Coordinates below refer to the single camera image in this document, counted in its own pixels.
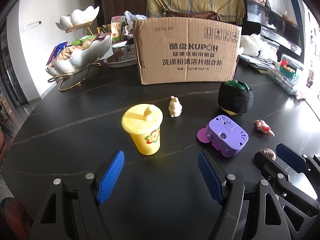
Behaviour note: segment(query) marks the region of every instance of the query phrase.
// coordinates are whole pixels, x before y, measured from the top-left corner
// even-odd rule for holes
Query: metal screw
[[[53,181],[53,184],[54,185],[58,185],[58,184],[60,184],[61,183],[61,179],[55,179],[54,181]]]
[[[230,174],[227,175],[227,178],[230,179],[230,180],[235,180],[236,176],[234,174],[230,173]]]
[[[266,179],[262,179],[260,182],[261,182],[261,184],[263,186],[268,186],[269,185],[269,182]]]
[[[87,173],[87,174],[85,175],[85,178],[86,178],[86,179],[93,179],[93,177],[94,177],[94,174],[93,174],[92,172]]]

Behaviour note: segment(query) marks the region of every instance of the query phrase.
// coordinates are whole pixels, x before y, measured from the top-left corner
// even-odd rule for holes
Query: plaid blanket
[[[245,14],[243,0],[147,0],[148,16],[164,17],[164,11],[183,13],[216,12],[224,22],[241,25]]]

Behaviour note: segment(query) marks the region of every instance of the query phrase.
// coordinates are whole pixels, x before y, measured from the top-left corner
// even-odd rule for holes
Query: gold metal stand
[[[83,23],[83,24],[78,24],[78,25],[76,25],[76,26],[73,26],[73,27],[67,29],[67,30],[66,30],[66,33],[71,33],[71,32],[80,30],[80,29],[82,29],[82,28],[85,28],[85,35],[87,35],[87,29],[90,31],[91,35],[93,35],[92,31],[91,31],[90,28],[89,28],[89,25],[91,25],[91,24],[92,24],[92,22],[87,22],[87,23]],[[84,69],[81,69],[81,70],[79,70],[79,71],[77,71],[77,72],[67,73],[67,74],[63,74],[63,75],[60,75],[60,76],[52,77],[52,78],[50,78],[50,79],[48,80],[48,82],[49,82],[49,83],[52,83],[52,82],[55,82],[58,78],[62,78],[62,81],[61,81],[61,83],[60,83],[60,85],[59,85],[59,91],[60,91],[60,92],[67,91],[67,90],[69,90],[69,89],[71,89],[71,88],[73,88],[73,87],[81,84],[81,83],[87,78],[91,66],[98,66],[98,67],[100,67],[100,66],[101,66],[101,63],[95,62],[95,63],[92,63],[91,65],[89,65],[88,67],[85,67]],[[87,74],[85,75],[85,77],[84,77],[81,81],[79,81],[77,84],[72,85],[71,87],[64,88],[64,89],[61,88],[63,82],[64,82],[66,79],[68,79],[70,76],[77,75],[77,74],[81,73],[82,71],[84,71],[84,70],[86,70],[86,69],[87,69]]]
[[[60,75],[60,76],[52,77],[52,78],[50,78],[50,79],[48,80],[48,82],[49,82],[49,83],[52,83],[52,82],[55,82],[58,78],[62,78],[62,81],[61,81],[61,83],[60,83],[60,85],[59,85],[59,91],[60,91],[60,92],[67,91],[67,90],[69,90],[69,89],[71,89],[71,88],[73,88],[73,87],[81,84],[81,83],[87,78],[91,66],[100,67],[100,66],[101,66],[101,63],[95,62],[95,63],[92,63],[90,66],[88,66],[88,67],[86,67],[86,68],[84,68],[84,69],[81,69],[81,70],[79,70],[79,71],[77,71],[77,72],[67,73],[67,74],[63,74],[63,75]],[[87,74],[85,75],[85,77],[84,77],[81,81],[79,81],[77,84],[72,85],[71,87],[64,88],[64,89],[61,88],[63,82],[64,82],[66,79],[68,79],[70,76],[73,76],[73,75],[76,75],[76,74],[81,73],[81,72],[84,71],[85,69],[87,69]]]
[[[73,26],[73,27],[67,29],[67,30],[66,30],[66,33],[71,33],[71,32],[80,30],[80,29],[82,29],[82,28],[85,28],[85,35],[87,35],[87,29],[89,30],[89,32],[91,33],[91,35],[93,35],[92,31],[91,31],[90,28],[89,28],[89,25],[91,25],[91,24],[92,24],[92,22],[87,22],[87,23],[83,23],[83,24],[79,24],[79,25]]]

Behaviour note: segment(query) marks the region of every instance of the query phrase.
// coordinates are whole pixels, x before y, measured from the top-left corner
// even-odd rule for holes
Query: doorway
[[[97,15],[97,24],[98,27],[102,27],[104,25],[104,18],[103,18],[103,8],[102,8],[102,0],[93,0],[94,2],[94,8],[100,7],[99,13]]]

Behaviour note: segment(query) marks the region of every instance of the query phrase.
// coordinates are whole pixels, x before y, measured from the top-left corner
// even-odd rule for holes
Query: flower decal
[[[150,135],[146,136],[144,139],[147,141],[148,144],[155,143],[160,135],[160,127],[150,133]]]

